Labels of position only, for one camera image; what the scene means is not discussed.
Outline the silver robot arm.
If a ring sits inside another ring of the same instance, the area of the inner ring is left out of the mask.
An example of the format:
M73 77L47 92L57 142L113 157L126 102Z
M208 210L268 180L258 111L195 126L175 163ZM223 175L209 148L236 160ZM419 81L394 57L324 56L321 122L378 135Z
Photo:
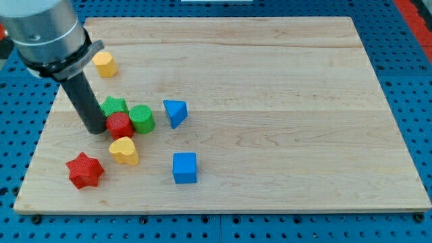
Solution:
M60 83L86 129L103 133L106 117L83 69L104 44L91 41L72 3L1 0L1 23L28 70Z

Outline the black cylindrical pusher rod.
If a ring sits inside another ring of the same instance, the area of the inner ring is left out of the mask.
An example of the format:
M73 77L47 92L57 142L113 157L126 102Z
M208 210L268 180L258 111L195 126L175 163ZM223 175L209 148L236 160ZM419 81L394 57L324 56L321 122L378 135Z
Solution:
M106 130L106 117L83 72L60 82L85 128L90 134Z

